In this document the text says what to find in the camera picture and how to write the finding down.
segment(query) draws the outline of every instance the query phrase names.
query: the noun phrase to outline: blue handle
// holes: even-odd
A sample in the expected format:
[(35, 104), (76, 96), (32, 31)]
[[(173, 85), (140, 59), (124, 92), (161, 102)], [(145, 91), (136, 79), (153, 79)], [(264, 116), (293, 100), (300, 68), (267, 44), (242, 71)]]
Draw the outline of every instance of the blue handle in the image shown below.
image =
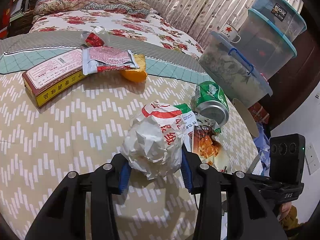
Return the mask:
[(233, 50), (251, 67), (251, 70), (250, 70), (250, 72), (248, 73), (248, 75), (250, 75), (251, 72), (254, 70), (254, 65), (252, 65), (236, 48), (232, 48), (232, 49), (229, 51), (229, 53), (228, 53), (229, 56), (231, 55), (231, 52), (232, 52)]

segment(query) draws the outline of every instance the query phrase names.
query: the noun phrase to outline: plastic storage box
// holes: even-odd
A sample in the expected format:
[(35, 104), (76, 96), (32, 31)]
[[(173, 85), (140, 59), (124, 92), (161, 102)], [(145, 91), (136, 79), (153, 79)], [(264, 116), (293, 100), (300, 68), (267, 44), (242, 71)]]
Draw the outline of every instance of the plastic storage box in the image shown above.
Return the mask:
[(307, 29), (306, 22), (286, 0), (255, 0), (252, 5), (293, 41)]
[(211, 32), (212, 40), (198, 63), (232, 101), (240, 100), (247, 108), (272, 89), (252, 64), (222, 35)]
[(240, 27), (241, 40), (234, 46), (266, 79), (272, 77), (297, 51), (288, 38), (255, 9)]

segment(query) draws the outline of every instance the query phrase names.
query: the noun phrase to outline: wall socket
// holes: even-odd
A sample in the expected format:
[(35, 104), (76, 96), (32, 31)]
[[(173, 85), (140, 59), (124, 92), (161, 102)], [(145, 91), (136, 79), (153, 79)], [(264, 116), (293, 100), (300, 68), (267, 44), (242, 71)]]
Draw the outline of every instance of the wall socket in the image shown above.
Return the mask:
[(320, 168), (320, 162), (319, 162), (317, 153), (316, 153), (315, 148), (313, 147), (312, 143), (307, 145), (305, 155), (306, 155), (309, 174), (311, 175), (317, 169)]

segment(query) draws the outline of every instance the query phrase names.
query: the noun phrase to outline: green soda can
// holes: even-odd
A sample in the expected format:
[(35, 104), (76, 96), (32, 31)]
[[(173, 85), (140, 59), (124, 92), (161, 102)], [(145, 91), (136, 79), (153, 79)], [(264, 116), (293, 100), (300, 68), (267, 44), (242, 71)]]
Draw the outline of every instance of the green soda can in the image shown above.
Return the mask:
[(205, 81), (196, 86), (196, 111), (214, 119), (220, 127), (228, 122), (228, 103), (222, 88), (217, 83)]

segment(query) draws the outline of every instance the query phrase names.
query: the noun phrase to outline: teal fabric strip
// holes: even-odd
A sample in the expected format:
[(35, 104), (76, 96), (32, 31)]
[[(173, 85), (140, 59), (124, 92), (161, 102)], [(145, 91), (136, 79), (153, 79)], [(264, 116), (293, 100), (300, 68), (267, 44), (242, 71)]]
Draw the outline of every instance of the teal fabric strip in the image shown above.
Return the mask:
[[(2, 55), (0, 58), (0, 74), (28, 70), (68, 50), (70, 49), (37, 49)], [(197, 71), (154, 58), (146, 58), (146, 65), (146, 71), (150, 75), (176, 78), (194, 84), (199, 84), (207, 80), (212, 81), (208, 74), (200, 74)]]

